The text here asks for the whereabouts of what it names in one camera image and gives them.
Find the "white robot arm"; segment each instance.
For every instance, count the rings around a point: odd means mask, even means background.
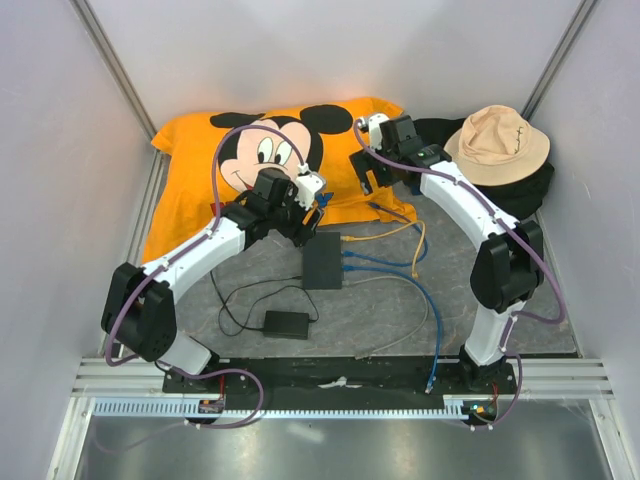
[[[389,119],[374,114],[358,120],[361,131],[369,133],[369,148],[413,171],[424,169],[429,174],[414,174],[373,158],[366,149],[351,156],[351,162],[361,180],[365,193],[371,186],[367,174],[372,172],[379,186],[388,186],[403,176],[405,180],[419,180],[420,191],[435,201],[464,231],[478,257],[471,275],[471,287],[478,300],[471,335],[460,351],[461,362],[468,369],[468,381],[491,374],[505,352],[514,312],[522,310],[527,299],[543,281],[540,269],[507,235],[513,230],[540,257],[543,255],[542,231],[535,222],[520,224],[516,218],[502,211],[469,182],[451,157],[437,145],[427,147],[416,134],[407,115]]]
[[[271,229],[303,245],[322,218],[322,210],[313,210],[313,201],[324,186],[324,179],[308,170],[295,182],[277,168],[261,170],[253,190],[222,209],[217,227],[214,218],[157,260],[142,267],[125,263],[116,269],[102,316],[103,330],[111,332],[130,296],[147,281],[140,297],[124,312],[115,338],[149,362],[164,362],[190,375],[215,368],[219,357],[177,330],[175,304],[196,281]]]

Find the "black mounting plate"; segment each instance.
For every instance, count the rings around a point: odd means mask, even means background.
[[[432,392],[425,394],[432,356],[378,356],[306,358],[233,358],[222,360],[219,369],[241,368],[256,375],[265,389],[264,410],[392,410],[442,408],[443,395],[492,395],[491,382],[473,392],[460,380],[457,359],[440,359]],[[347,379],[359,388],[319,388]],[[189,381],[165,375],[162,391],[179,394],[219,393],[219,382]],[[492,378],[501,394],[515,393],[513,368],[504,363]],[[251,379],[225,376],[226,408],[251,410],[258,389]]]

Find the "hat stitching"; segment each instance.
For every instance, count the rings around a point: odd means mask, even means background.
[[[516,151],[513,152],[514,155],[520,151],[520,135],[522,135],[522,127],[518,127],[518,138],[516,139],[518,141],[518,146],[516,147]]]

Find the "mickey mouse ear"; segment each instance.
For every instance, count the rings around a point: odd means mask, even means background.
[[[211,122],[211,125],[216,128],[236,128],[244,125],[250,125],[262,117],[264,117],[264,113],[248,114],[227,112],[219,115],[213,115],[209,118],[209,121]]]
[[[318,133],[337,135],[351,129],[353,117],[338,105],[315,105],[300,112],[300,120]]]

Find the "white wall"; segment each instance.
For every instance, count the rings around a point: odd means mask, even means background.
[[[600,2],[533,118],[557,168],[542,218],[582,351],[640,448],[640,4]]]
[[[578,0],[90,0],[156,127],[375,95],[412,115],[521,109]]]
[[[0,6],[0,477],[44,478],[150,150],[66,0]]]

